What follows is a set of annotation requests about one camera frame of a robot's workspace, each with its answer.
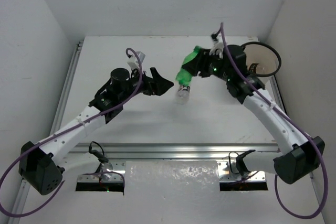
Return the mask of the green plastic bottle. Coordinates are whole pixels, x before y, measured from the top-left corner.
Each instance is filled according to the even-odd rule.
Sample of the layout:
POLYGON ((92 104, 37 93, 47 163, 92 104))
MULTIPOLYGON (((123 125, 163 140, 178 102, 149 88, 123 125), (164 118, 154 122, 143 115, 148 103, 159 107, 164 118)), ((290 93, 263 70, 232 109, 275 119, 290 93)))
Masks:
POLYGON ((190 85, 192 78, 200 72, 207 53, 208 49, 195 46, 193 51, 184 58, 181 68, 175 77, 179 85, 185 87, 190 85))

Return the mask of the black label clear bottle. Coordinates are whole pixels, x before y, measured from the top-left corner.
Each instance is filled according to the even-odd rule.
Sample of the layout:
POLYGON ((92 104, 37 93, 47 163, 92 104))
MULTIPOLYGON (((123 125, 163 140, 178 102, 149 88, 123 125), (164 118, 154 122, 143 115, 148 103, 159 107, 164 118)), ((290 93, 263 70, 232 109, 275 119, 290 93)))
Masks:
POLYGON ((270 73, 267 72, 267 68, 260 63, 252 63, 248 67, 248 71, 250 73, 254 74, 257 77, 268 77, 268 76, 270 76, 270 73))

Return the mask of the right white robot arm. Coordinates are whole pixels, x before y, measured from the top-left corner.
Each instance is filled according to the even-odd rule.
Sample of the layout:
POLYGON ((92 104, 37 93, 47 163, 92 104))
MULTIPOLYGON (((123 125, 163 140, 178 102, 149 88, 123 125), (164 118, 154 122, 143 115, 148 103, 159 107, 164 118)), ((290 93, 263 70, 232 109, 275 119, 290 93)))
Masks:
POLYGON ((234 170, 241 176, 261 170, 293 184, 321 165, 325 143, 294 126, 272 101, 262 79, 273 76, 280 67, 279 53, 267 44, 248 42, 225 48, 219 42, 211 49, 196 46, 184 58, 176 80, 186 87, 196 76, 224 80, 231 96, 256 116, 280 149, 277 154, 248 150, 236 157, 234 170))

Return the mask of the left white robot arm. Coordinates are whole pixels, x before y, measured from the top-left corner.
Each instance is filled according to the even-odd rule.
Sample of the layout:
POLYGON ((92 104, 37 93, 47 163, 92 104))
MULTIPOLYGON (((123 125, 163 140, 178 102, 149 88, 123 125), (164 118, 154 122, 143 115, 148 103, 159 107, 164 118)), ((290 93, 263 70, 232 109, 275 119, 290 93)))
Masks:
POLYGON ((151 76, 147 76, 137 69, 112 70, 110 79, 97 91, 88 106, 56 132, 51 141, 29 141, 21 147, 22 153, 28 152, 19 162, 21 177, 43 196, 54 191, 65 171, 60 165, 61 160, 81 140, 114 119, 133 96, 139 93, 161 96, 173 87, 174 83, 163 78, 155 67, 150 72, 151 76))

